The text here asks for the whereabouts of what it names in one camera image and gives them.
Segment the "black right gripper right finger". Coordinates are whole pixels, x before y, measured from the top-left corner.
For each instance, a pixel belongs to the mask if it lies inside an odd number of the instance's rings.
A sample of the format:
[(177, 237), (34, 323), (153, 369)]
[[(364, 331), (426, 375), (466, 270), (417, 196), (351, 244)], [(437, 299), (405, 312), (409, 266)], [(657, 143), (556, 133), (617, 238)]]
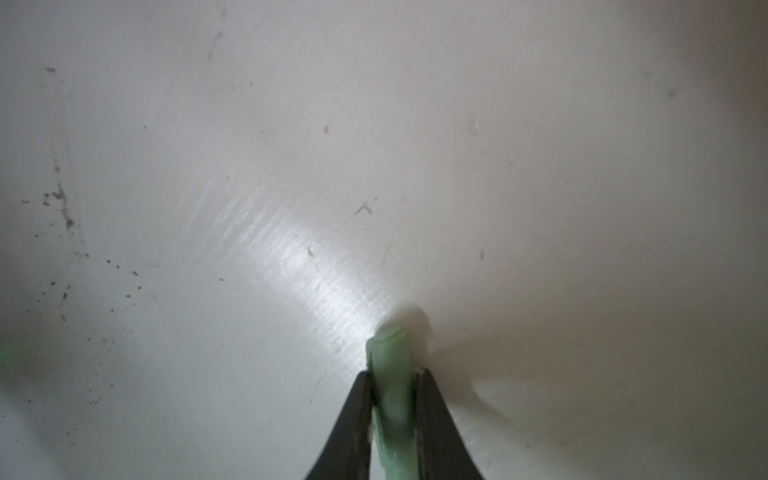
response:
[(419, 479), (483, 480), (428, 369), (415, 375), (415, 422)]

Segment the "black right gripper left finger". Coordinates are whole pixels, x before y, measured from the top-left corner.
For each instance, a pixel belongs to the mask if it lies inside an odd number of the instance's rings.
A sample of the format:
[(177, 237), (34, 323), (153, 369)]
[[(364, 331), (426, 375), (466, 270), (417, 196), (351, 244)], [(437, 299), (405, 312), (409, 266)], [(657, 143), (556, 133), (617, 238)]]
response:
[(360, 372), (306, 480), (368, 480), (371, 463), (373, 381)]

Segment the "green pen cap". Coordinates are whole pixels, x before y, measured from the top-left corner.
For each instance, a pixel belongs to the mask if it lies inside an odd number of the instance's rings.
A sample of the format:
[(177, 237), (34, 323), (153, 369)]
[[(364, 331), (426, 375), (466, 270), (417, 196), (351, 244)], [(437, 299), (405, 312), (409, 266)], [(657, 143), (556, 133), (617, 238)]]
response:
[(387, 479), (418, 477), (414, 369), (406, 330), (389, 326), (366, 342), (373, 379), (373, 422), (380, 464)]

